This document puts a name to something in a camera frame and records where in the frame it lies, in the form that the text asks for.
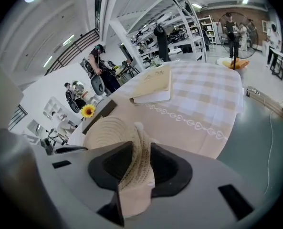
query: window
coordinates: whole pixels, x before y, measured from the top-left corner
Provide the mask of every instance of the window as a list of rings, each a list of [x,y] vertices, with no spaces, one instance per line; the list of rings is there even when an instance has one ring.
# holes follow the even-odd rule
[[[262,21],[262,30],[264,33],[267,33],[267,28],[268,28],[268,22]]]
[[[27,112],[20,106],[18,105],[16,110],[15,110],[15,113],[10,121],[10,124],[9,124],[9,127],[8,127],[8,130],[12,130],[13,127],[15,125],[17,125],[17,123],[19,121],[21,121],[23,119],[23,117],[25,117],[27,115]]]

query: sunflower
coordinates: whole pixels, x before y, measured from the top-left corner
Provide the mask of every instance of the sunflower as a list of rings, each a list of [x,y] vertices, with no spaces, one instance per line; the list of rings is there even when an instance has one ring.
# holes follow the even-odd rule
[[[85,105],[82,109],[82,116],[85,118],[90,118],[94,115],[95,106],[92,104]]]

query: cable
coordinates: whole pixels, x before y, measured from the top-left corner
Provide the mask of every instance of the cable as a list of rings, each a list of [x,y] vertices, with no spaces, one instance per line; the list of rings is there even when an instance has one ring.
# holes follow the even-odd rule
[[[272,146],[273,146],[273,141],[274,141],[274,136],[273,136],[273,126],[272,126],[272,119],[271,119],[271,115],[272,115],[273,111],[271,111],[270,113],[270,124],[271,124],[271,130],[272,130],[272,143],[271,143],[271,147],[270,147],[270,152],[269,152],[269,157],[267,159],[267,186],[265,189],[264,194],[267,192],[267,189],[269,188],[269,184],[270,184],[270,170],[269,170],[269,163],[270,163],[270,158],[271,158],[271,152],[272,152]]]

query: black slot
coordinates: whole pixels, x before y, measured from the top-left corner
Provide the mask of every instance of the black slot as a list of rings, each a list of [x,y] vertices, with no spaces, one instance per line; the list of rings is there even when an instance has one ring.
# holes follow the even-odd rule
[[[71,163],[68,161],[68,160],[63,160],[63,161],[60,161],[60,162],[56,162],[56,163],[53,163],[53,167],[54,169],[57,169],[57,168],[61,168],[63,166],[67,166],[67,165],[70,165]]]
[[[253,208],[233,185],[221,186],[218,189],[238,220],[241,220],[253,211]]]

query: book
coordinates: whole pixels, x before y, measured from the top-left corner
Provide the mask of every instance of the book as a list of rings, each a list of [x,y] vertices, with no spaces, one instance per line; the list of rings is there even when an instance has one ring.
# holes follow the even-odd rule
[[[150,104],[171,99],[172,73],[170,66],[158,67],[146,73],[138,82],[130,101],[133,104]]]

